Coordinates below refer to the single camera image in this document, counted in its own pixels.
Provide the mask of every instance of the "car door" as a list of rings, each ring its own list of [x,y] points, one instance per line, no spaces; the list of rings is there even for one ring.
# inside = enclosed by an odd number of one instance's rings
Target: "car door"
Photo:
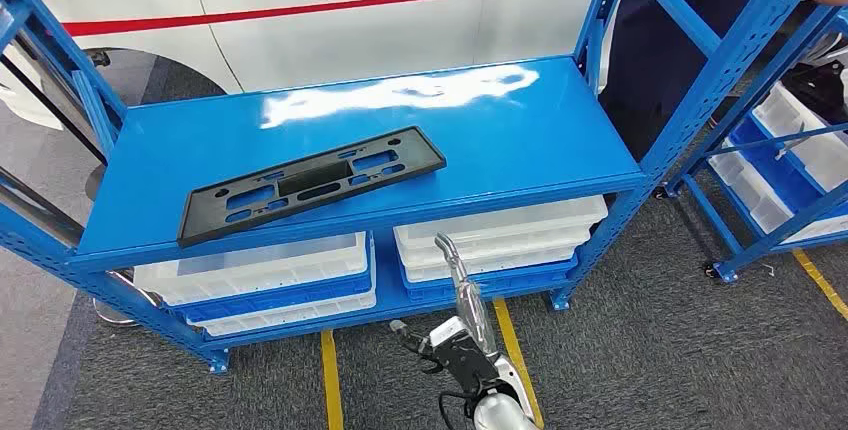
[[[571,53],[590,0],[483,0],[478,63]]]
[[[250,91],[470,64],[482,0],[202,2]]]

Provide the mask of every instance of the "red stripe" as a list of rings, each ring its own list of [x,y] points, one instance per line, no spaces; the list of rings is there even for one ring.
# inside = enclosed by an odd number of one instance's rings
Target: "red stripe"
[[[186,27],[189,25],[207,25],[210,23],[235,22],[254,18],[281,17],[301,13],[327,12],[345,8],[371,7],[390,3],[415,2],[418,0],[348,0],[345,2],[318,3],[296,7],[251,10],[247,12],[214,13],[207,15],[189,15],[184,17],[141,18],[137,20],[104,20],[99,22],[64,23],[71,36],[102,35],[107,33],[134,32],[157,28]]]

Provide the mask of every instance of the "blue metal shelf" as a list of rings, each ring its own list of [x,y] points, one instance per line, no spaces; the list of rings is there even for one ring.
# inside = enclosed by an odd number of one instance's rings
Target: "blue metal shelf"
[[[126,109],[41,0],[0,0],[4,8],[21,10],[7,20],[20,27],[8,27],[5,33],[0,18],[0,43],[12,36],[31,43],[35,56],[47,62],[50,76],[73,93],[71,100],[79,100],[72,102],[80,107],[76,110],[98,125],[108,160],[82,236],[78,224],[39,203],[40,196],[34,199],[38,205],[22,199],[20,195],[35,192],[21,182],[0,181],[0,245],[203,359],[212,371],[223,372],[229,347],[453,306],[447,295],[433,301],[410,298],[392,226],[614,193],[609,216],[573,260],[525,268],[545,275],[538,284],[511,285],[510,291],[490,287],[501,296],[550,289],[554,308],[566,308],[575,286],[798,2],[750,0],[719,37],[685,0],[657,0],[702,50],[706,62],[637,164],[596,99],[601,42],[618,1],[592,0],[574,57]],[[15,7],[15,2],[25,6]],[[807,25],[810,34],[824,21],[821,13]],[[785,53],[781,58],[788,61],[792,55]],[[781,62],[772,66],[780,67]],[[225,238],[177,247],[180,217],[191,190],[410,125],[418,125],[441,150],[446,168]],[[825,196],[824,203],[833,203],[833,198]],[[227,337],[211,339],[196,332],[108,273],[136,264],[362,230],[373,231],[378,239],[374,308]]]
[[[174,242],[195,188],[409,125],[447,168],[215,241]],[[565,56],[164,103],[128,111],[72,260],[102,271],[619,192],[643,179]]]
[[[402,277],[403,266],[397,253],[397,247],[395,246],[394,234],[391,230],[375,231],[374,242],[377,260],[377,305],[373,308],[221,337],[206,335],[205,338],[207,341],[202,346],[208,349],[223,349],[235,345],[261,342],[269,338],[305,335],[321,331],[325,328],[351,327],[420,313],[434,312],[451,308],[455,305],[452,293],[436,300],[421,301],[411,299],[407,288],[404,286]],[[534,271],[559,273],[559,278],[551,279],[544,284],[528,286],[517,291],[493,291],[491,288],[487,289],[483,287],[483,297],[490,300],[497,296],[512,297],[527,293],[543,292],[555,288],[562,288],[570,295],[577,285],[577,281],[570,279],[567,273],[568,269],[573,267],[574,264],[571,260],[536,265],[532,267]]]
[[[848,201],[848,182],[828,192],[807,172],[803,162],[793,152],[787,152],[781,160],[775,161],[774,156],[777,151],[784,148],[787,141],[798,137],[792,135],[775,137],[752,114],[753,108],[762,101],[779,78],[795,65],[803,52],[815,43],[823,33],[834,28],[845,28],[841,26],[844,24],[842,13],[843,11],[838,7],[819,5],[792,35],[784,48],[757,76],[748,90],[728,110],[721,122],[699,144],[692,156],[682,165],[681,170],[664,185],[666,192],[672,197],[678,196],[682,186],[687,185],[695,202],[704,210],[707,218],[730,249],[732,255],[729,259],[715,262],[712,265],[715,274],[725,282],[736,280],[739,269],[763,255],[785,252],[795,248],[836,243],[848,239],[848,231],[846,231],[792,243],[783,243],[784,240],[795,235],[812,222],[844,215],[846,209],[848,209],[848,203],[846,203]],[[842,126],[830,126],[814,133],[836,131],[842,131]],[[799,135],[808,136],[807,133],[809,132],[799,132]],[[731,143],[739,147],[721,149],[721,144],[725,138],[730,138]],[[712,155],[728,151],[739,152],[746,158],[769,182],[778,197],[795,215],[772,232],[765,233],[751,217],[750,211],[734,190],[728,187],[707,163]],[[712,176],[727,196],[734,210],[754,234],[755,239],[751,245],[743,247],[739,244],[733,232],[698,187],[694,177],[704,169]]]

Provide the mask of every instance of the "plastic storage tray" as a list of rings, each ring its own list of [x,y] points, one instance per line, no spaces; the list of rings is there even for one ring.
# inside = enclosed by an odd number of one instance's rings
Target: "plastic storage tray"
[[[339,287],[331,280],[321,285],[322,290],[312,293],[297,288],[305,287],[299,285],[284,291],[189,305],[176,311],[187,323],[203,327],[209,335],[218,337],[371,308],[377,304],[377,272],[374,241],[370,234],[368,237],[366,288]]]
[[[406,278],[421,282],[450,277],[442,252],[433,239],[437,232],[451,237],[465,260],[469,274],[514,266],[567,260],[574,248],[586,242],[589,229],[607,216],[603,196],[593,196],[512,208],[464,217],[395,227],[395,241]],[[543,250],[557,247],[544,260]],[[521,260],[521,254],[533,258]],[[504,257],[512,257],[513,264]]]
[[[753,114],[768,133],[778,137],[798,133],[802,124],[805,131],[825,127],[815,113],[779,83]],[[844,134],[816,135],[791,152],[825,191],[848,180],[848,137]]]
[[[549,255],[555,258],[555,250]],[[536,290],[539,287],[569,286],[568,270],[577,266],[577,256],[565,261],[511,268],[489,273],[472,275],[471,280],[480,284],[484,296],[510,296]],[[403,272],[403,284],[409,298],[415,301],[441,301],[455,298],[453,280],[441,278],[426,282],[410,282]]]
[[[731,140],[726,139],[723,147],[733,146]],[[776,151],[771,146],[767,149]],[[784,200],[775,191],[770,182],[764,178],[758,169],[746,159],[748,152],[732,152],[713,156],[709,159],[710,166],[715,170],[719,178],[727,184],[742,204],[748,209],[751,218],[764,233],[771,233],[777,227],[785,223],[795,215]],[[774,153],[770,155],[771,162],[780,165],[780,161],[774,160]],[[763,164],[771,165],[767,160]],[[791,176],[784,176],[781,181],[792,181]],[[829,235],[848,229],[848,218],[839,215],[825,216],[823,219],[813,222],[784,243],[798,242],[810,238]]]
[[[365,232],[142,265],[134,283],[182,305],[344,276],[367,278]]]

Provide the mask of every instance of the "shelf foot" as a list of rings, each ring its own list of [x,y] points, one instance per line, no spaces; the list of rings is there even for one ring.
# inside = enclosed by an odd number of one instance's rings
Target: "shelf foot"
[[[703,266],[704,275],[710,278],[720,279],[724,283],[733,283],[739,280],[739,275],[736,272],[723,272],[721,267],[721,262],[707,262]]]
[[[551,306],[554,310],[564,311],[571,308],[571,305],[568,303],[568,297],[571,296],[571,292],[566,290],[567,289],[557,289],[550,291],[549,295],[551,297]]]
[[[680,196],[680,192],[675,191],[674,189],[668,186],[668,182],[662,182],[660,186],[654,188],[653,193],[654,198],[657,200],[665,200],[667,198],[677,198]]]
[[[229,359],[222,361],[214,361],[209,363],[209,373],[212,375],[224,375],[229,368]]]

